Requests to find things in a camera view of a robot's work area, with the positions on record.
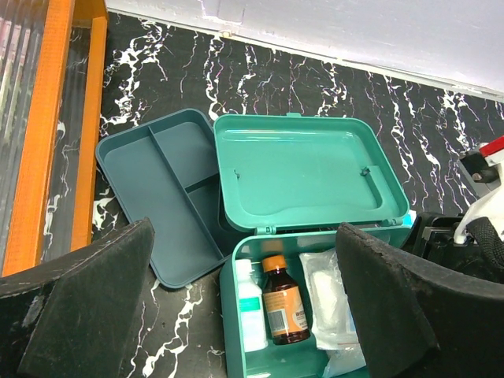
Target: red part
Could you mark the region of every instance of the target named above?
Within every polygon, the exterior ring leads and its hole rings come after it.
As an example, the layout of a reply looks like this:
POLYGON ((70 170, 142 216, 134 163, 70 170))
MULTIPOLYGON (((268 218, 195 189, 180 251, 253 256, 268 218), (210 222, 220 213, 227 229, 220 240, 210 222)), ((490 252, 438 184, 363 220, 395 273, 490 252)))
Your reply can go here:
POLYGON ((488 143, 486 146, 480 148, 480 153, 484 158, 499 152, 500 150, 504 150, 504 136, 497 138, 491 143, 488 143))

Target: green label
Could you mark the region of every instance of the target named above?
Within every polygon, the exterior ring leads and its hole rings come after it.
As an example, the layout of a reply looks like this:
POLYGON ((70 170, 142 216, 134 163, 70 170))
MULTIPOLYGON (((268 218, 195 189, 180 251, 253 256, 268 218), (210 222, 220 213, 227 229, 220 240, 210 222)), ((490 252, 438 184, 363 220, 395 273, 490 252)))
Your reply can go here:
POLYGON ((259 297, 243 298, 239 300, 239 310, 242 313, 247 311, 258 311, 260 309, 261 303, 259 302, 259 297))

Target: orange frame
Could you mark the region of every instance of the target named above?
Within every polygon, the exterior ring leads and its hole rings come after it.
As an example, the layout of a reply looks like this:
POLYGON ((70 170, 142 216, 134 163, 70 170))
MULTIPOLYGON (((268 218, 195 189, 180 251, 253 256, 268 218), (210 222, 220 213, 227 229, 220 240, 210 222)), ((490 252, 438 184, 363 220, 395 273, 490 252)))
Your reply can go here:
POLYGON ((95 146, 102 102, 108 16, 103 0, 50 0, 24 137, 3 276, 32 268, 40 262, 59 104, 70 31, 76 20, 91 21, 91 45, 71 250, 91 241, 95 146))

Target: screw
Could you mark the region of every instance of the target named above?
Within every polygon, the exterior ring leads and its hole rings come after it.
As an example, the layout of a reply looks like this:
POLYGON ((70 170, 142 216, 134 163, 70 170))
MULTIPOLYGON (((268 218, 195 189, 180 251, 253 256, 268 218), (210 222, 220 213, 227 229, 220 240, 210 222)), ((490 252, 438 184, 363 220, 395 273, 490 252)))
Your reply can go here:
POLYGON ((479 173, 473 173, 471 176, 474 181, 481 181, 483 177, 479 173))

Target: green plastic box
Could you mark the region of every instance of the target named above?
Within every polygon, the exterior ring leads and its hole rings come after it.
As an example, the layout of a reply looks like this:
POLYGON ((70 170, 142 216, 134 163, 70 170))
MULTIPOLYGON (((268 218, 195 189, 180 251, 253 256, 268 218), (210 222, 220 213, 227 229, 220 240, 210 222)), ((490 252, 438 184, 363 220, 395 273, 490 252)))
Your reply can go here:
MULTIPOLYGON (((313 336, 286 346, 270 339, 264 350, 244 353, 235 260, 251 259, 261 285, 261 260, 283 254, 311 327, 299 254, 333 248, 335 231, 320 230, 342 222, 368 224, 366 231, 400 246, 409 232, 401 226, 406 196, 372 129, 360 120, 225 115, 214 131, 225 215, 234 228, 255 234, 238 244, 220 273, 228 376, 321 376, 328 357, 313 336)), ((360 369, 346 376, 369 375, 360 369)))

